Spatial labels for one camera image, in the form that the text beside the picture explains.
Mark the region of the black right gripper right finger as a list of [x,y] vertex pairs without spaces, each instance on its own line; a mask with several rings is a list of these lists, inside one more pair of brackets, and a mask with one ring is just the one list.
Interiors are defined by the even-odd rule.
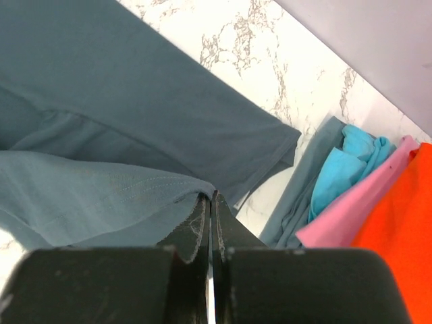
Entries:
[[266,247],[216,192],[211,202],[218,323],[409,323],[383,259],[351,248]]

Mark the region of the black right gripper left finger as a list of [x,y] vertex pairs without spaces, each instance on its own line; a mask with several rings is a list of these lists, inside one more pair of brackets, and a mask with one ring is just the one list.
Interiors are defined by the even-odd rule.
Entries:
[[146,248],[29,252],[1,295],[2,323],[206,323],[211,203]]

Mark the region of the slate blue t shirt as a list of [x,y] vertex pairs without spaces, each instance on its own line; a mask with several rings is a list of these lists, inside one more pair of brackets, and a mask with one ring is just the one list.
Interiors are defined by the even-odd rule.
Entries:
[[156,244],[299,136],[116,1],[1,2],[1,227],[27,249]]

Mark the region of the folded grey blue t shirt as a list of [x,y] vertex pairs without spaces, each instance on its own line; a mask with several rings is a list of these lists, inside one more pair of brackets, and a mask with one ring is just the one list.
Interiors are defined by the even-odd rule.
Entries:
[[270,248],[300,248],[296,232],[307,225],[311,196],[320,170],[334,148],[340,148],[345,123],[336,117],[324,121],[311,138],[286,189],[259,239]]

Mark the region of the folded pink t shirt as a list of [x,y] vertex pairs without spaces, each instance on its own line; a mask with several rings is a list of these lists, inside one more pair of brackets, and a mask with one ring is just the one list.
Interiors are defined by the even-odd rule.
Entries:
[[382,165],[296,232],[301,244],[307,248],[348,247],[375,205],[408,166],[410,152],[418,147],[412,136],[404,136]]

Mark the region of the folded red t shirt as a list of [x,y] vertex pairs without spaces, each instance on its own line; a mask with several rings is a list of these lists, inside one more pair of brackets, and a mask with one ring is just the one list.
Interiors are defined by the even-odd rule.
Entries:
[[413,323],[431,322],[431,145],[409,163],[351,243],[391,268]]

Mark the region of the folded teal t shirt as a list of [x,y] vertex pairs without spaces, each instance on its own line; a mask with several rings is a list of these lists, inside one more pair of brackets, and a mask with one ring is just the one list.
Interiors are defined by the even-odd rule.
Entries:
[[310,200],[309,223],[396,150],[388,138],[374,138],[353,125],[344,126],[342,135],[342,147],[331,150],[319,172]]

